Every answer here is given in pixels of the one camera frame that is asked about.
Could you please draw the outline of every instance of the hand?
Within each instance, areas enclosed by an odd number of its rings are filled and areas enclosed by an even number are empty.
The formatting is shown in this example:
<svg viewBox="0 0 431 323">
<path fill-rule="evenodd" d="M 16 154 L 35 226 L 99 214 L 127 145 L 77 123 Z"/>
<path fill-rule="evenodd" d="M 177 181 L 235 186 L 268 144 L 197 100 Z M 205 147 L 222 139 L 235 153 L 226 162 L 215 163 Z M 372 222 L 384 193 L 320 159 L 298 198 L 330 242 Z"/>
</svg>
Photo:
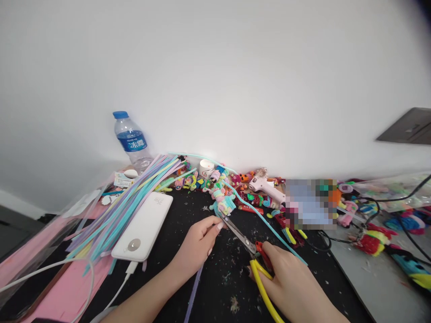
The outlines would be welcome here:
<svg viewBox="0 0 431 323">
<path fill-rule="evenodd" d="M 269 298 L 292 323 L 348 323 L 297 257 L 267 241 L 263 249 L 271 260 L 275 277 L 269 280 L 259 272 L 260 279 Z"/>
<path fill-rule="evenodd" d="M 192 277 L 210 255 L 223 226 L 222 219 L 214 215 L 192 225 L 170 263 L 175 272 L 186 280 Z"/>
</svg>

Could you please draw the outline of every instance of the blue bottle cap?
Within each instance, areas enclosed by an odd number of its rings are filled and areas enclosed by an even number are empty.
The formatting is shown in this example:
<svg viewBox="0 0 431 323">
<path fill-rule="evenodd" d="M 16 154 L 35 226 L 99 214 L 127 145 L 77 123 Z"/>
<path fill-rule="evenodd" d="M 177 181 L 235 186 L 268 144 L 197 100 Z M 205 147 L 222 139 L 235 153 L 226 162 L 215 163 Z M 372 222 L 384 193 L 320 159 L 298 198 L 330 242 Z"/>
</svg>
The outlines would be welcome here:
<svg viewBox="0 0 431 323">
<path fill-rule="evenodd" d="M 129 117 L 126 111 L 115 111 L 112 114 L 114 115 L 115 119 L 125 119 Z"/>
</svg>

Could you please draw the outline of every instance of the small white container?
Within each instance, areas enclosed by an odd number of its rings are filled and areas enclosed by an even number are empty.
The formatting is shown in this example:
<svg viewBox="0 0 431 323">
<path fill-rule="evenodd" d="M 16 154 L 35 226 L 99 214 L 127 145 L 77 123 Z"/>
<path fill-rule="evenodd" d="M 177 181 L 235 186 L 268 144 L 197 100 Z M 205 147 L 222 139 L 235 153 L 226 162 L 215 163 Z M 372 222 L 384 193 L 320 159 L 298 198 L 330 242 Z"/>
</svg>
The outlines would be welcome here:
<svg viewBox="0 0 431 323">
<path fill-rule="evenodd" d="M 215 165 L 213 162 L 202 159 L 199 163 L 199 176 L 202 178 L 208 179 L 210 178 L 212 172 L 214 171 Z"/>
</svg>

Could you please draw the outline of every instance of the scissor blade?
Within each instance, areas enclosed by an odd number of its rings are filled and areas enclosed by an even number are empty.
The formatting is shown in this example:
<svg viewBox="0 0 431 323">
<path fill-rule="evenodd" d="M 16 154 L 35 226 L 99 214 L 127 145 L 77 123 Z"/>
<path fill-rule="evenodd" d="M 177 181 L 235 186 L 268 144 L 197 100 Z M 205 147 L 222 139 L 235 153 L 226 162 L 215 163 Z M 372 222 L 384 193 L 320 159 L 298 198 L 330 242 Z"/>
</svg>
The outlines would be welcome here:
<svg viewBox="0 0 431 323">
<path fill-rule="evenodd" d="M 233 224 L 228 217 L 222 216 L 221 219 L 228 226 L 228 228 L 233 232 L 233 234 L 236 235 L 237 238 L 242 242 L 242 244 L 250 253 L 250 255 L 254 256 L 256 253 L 256 246 L 253 243 L 251 243 L 251 241 L 248 240 L 247 237 L 238 230 L 235 224 Z"/>
</svg>

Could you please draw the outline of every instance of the water bottle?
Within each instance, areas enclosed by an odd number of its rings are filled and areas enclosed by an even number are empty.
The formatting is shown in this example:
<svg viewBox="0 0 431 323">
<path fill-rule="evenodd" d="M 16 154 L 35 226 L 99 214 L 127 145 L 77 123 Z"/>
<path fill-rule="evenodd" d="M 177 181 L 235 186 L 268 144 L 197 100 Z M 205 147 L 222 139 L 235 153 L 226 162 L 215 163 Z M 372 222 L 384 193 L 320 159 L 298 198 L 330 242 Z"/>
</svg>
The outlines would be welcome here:
<svg viewBox="0 0 431 323">
<path fill-rule="evenodd" d="M 138 174 L 142 174 L 153 161 L 147 148 L 142 130 L 129 118 L 126 111 L 113 112 L 115 122 L 114 131 L 124 151 L 129 155 Z"/>
</svg>

